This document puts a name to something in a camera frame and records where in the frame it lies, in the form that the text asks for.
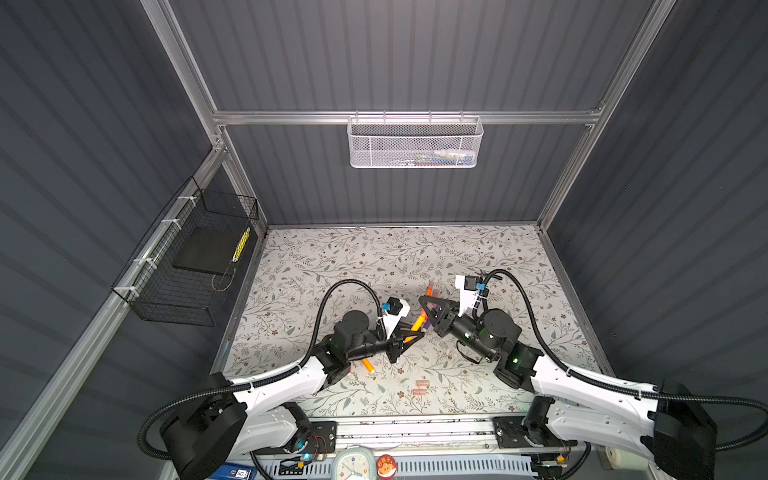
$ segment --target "floral tablecloth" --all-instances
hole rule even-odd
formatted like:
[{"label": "floral tablecloth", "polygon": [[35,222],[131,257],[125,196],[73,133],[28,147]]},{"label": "floral tablecloth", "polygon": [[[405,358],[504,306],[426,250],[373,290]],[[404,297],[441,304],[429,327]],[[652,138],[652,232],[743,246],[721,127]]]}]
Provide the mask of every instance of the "floral tablecloth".
[{"label": "floral tablecloth", "polygon": [[[430,281],[433,294],[457,300],[455,275],[496,267],[520,279],[550,347],[566,362],[597,370],[534,227],[513,226],[271,230],[224,373],[259,373],[303,356],[319,302],[339,279],[364,280],[382,301],[406,299],[412,322]],[[520,340],[536,346],[512,283],[493,280],[490,288],[489,306],[513,315],[523,329]],[[319,338],[349,310],[367,312],[373,322],[373,309],[359,286],[341,286],[326,306]],[[455,344],[430,329],[396,364],[375,356],[376,371],[368,373],[354,362],[341,382],[299,404],[315,417],[527,410],[530,393],[496,379],[495,362],[463,359]]]}]

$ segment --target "flower pattern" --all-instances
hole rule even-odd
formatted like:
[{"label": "flower pattern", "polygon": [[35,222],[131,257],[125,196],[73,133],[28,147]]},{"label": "flower pattern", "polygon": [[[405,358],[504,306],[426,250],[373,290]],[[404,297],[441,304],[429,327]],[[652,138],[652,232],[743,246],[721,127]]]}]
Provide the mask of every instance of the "flower pattern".
[{"label": "flower pattern", "polygon": [[[224,372],[252,375],[303,356],[319,302],[342,278],[367,282],[382,302],[405,299],[411,306],[406,320],[413,322],[430,281],[433,295],[457,300],[455,275],[494,268],[520,280],[541,334],[564,361],[597,370],[534,227],[513,226],[271,230]],[[512,282],[493,280],[489,288],[488,304],[510,313],[523,329],[520,341],[537,346]],[[368,293],[344,285],[326,305],[319,339],[349,310],[366,312],[373,326]],[[370,361],[374,372],[353,362],[349,375],[299,399],[300,406],[314,417],[524,412],[532,399],[496,379],[495,362],[472,364],[458,354],[452,336],[440,338],[432,329],[397,363],[383,354]]]}]

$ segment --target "corrugated wall panel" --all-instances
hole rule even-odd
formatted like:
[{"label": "corrugated wall panel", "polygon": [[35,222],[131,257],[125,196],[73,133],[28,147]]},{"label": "corrugated wall panel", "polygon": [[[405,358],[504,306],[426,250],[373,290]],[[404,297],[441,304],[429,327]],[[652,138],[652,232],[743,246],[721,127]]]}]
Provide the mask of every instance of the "corrugated wall panel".
[{"label": "corrugated wall panel", "polygon": [[[768,400],[767,25],[765,2],[678,2],[552,224],[619,376]],[[712,412],[719,440],[762,417]]]},{"label": "corrugated wall panel", "polygon": [[171,3],[222,110],[572,110],[650,0]]},{"label": "corrugated wall panel", "polygon": [[[138,2],[0,3],[0,78],[4,444],[210,142]],[[93,478],[102,445],[120,469],[105,477],[159,471],[134,424],[196,384],[221,331],[126,322],[30,478]]]},{"label": "corrugated wall panel", "polygon": [[270,223],[536,220],[578,125],[488,126],[469,169],[370,170],[349,165],[342,126],[230,126]]}]

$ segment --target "yellow object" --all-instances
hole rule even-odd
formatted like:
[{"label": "yellow object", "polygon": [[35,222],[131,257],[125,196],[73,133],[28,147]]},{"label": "yellow object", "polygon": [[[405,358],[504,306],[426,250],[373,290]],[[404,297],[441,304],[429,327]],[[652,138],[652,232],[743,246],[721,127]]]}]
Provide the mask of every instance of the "yellow object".
[{"label": "yellow object", "polygon": [[[432,296],[432,282],[429,282],[429,286],[427,287],[427,296]],[[420,328],[422,328],[422,325],[424,325],[424,322],[427,321],[427,312],[422,309],[421,314],[419,315],[419,318],[416,319],[416,321],[413,323],[413,326],[411,327],[412,332],[418,332]],[[405,343],[410,342],[415,337],[408,337],[405,341]]]},{"label": "yellow object", "polygon": [[248,241],[248,237],[250,237],[250,227],[245,230],[243,236],[240,238],[240,242],[237,244],[235,254],[232,256],[233,262],[237,262],[240,259],[240,255],[243,253],[243,248],[245,248],[245,243]]},{"label": "yellow object", "polygon": [[366,366],[368,369],[368,373],[373,373],[376,371],[375,368],[373,368],[373,365],[371,365],[371,362],[368,361],[368,359],[362,359],[362,364]]}]

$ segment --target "white mesh basket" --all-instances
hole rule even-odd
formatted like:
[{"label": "white mesh basket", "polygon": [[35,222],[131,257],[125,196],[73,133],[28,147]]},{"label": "white mesh basket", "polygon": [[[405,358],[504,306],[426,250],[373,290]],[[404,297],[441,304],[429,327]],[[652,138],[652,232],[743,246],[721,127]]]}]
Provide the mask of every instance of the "white mesh basket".
[{"label": "white mesh basket", "polygon": [[452,123],[360,123],[351,117],[346,131],[354,168],[472,168],[483,133],[477,117]]}]

